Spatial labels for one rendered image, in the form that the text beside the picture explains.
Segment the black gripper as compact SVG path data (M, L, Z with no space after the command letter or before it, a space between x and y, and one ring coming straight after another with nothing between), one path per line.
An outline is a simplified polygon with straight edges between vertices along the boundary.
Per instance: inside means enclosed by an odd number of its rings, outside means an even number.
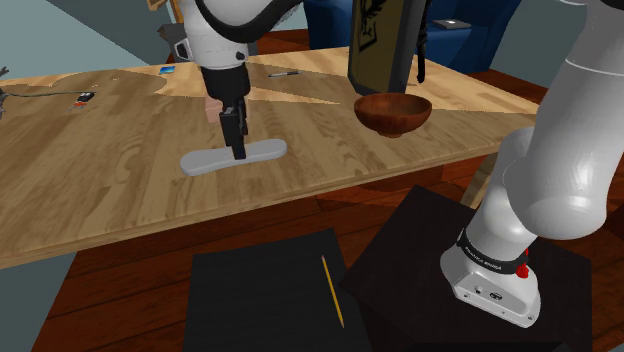
M230 69L200 68L207 94L223 103L219 114L225 144L235 160L246 158L244 136L248 134L247 109L244 97L250 92L250 80L245 64Z

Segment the pink block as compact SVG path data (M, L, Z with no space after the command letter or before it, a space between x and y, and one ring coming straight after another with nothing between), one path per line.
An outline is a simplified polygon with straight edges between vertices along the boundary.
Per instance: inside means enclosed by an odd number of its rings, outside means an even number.
M210 97L209 95L205 96L204 100L204 111L209 123L219 124L220 117L219 114L222 112L223 103L218 100Z

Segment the flat grey oval remote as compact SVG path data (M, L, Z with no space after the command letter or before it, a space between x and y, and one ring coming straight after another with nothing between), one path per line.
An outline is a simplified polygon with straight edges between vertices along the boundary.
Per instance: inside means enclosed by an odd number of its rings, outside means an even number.
M181 170L188 176L197 176L228 167L277 159L288 150L287 143L281 139L261 140L245 144L244 147L244 159L235 159L231 147L191 151L180 159Z

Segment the wooden table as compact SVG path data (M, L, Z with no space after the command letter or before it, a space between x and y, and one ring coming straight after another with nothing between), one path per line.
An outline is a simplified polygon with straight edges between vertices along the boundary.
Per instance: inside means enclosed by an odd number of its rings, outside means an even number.
M347 62L344 48L252 57L248 140L288 150L196 177L182 156L223 144L196 65L4 81L0 268L488 155L535 120L533 102L431 62L407 87L432 102L430 118L385 138L355 117ZM69 111L83 92L96 95Z

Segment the brown wooden bowl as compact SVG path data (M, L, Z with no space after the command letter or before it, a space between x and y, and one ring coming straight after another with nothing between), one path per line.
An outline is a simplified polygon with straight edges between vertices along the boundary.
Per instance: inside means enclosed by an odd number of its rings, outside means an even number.
M406 93L375 93L362 96L354 103L359 122L388 138L398 138L416 130L432 110L428 99Z

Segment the black and red key fob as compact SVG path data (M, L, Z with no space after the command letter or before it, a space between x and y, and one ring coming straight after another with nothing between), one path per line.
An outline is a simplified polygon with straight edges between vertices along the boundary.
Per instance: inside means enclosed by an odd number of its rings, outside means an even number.
M74 109L83 109L87 103L96 95L95 92L83 92L79 95L73 105L69 108L69 111Z

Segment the black and gold upright box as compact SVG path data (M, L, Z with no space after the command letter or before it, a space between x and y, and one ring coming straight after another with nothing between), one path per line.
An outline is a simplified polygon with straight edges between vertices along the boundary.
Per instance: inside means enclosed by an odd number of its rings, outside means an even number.
M360 95L403 93L427 0L353 0L348 78Z

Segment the black low table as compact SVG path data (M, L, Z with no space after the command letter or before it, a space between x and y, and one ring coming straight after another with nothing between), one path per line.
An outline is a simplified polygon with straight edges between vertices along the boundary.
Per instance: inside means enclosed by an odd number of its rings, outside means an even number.
M183 352L372 352L357 301L338 285L345 273L333 229L197 254Z

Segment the yellow pencil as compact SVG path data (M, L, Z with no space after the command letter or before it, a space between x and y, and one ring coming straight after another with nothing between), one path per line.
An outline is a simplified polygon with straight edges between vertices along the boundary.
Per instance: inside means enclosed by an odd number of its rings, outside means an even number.
M327 280L327 283L328 283L328 287L330 289L331 297L332 297L332 300L333 300L333 303L334 303L334 307L335 307L335 310L336 310L336 314L337 314L338 320L340 322L341 327L345 328L344 317L343 317L343 314L342 314L342 311L341 311L341 307L340 307L340 304L339 304L339 301L338 301L338 298L337 298L335 287L333 285L333 281L332 281L332 278L331 278L331 274L330 274L330 271L329 271L329 267L328 267L326 258L325 258L324 255L321 255L320 258L321 258L321 262L322 262L322 265L323 265L325 277L326 277L326 280Z

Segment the black robot stand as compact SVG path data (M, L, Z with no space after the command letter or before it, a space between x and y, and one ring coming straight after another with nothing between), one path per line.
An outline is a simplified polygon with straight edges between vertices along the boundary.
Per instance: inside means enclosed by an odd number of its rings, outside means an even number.
M341 287L365 309L373 352L592 352L590 260L538 239L539 318L518 327L458 300L440 268L473 209L414 187Z

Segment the blue sofa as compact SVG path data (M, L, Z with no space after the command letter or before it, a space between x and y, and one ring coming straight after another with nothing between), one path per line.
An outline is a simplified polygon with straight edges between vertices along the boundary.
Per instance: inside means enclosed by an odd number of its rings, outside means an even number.
M311 49L350 44L353 0L304 0ZM426 58L460 73L489 69L521 0L433 0Z

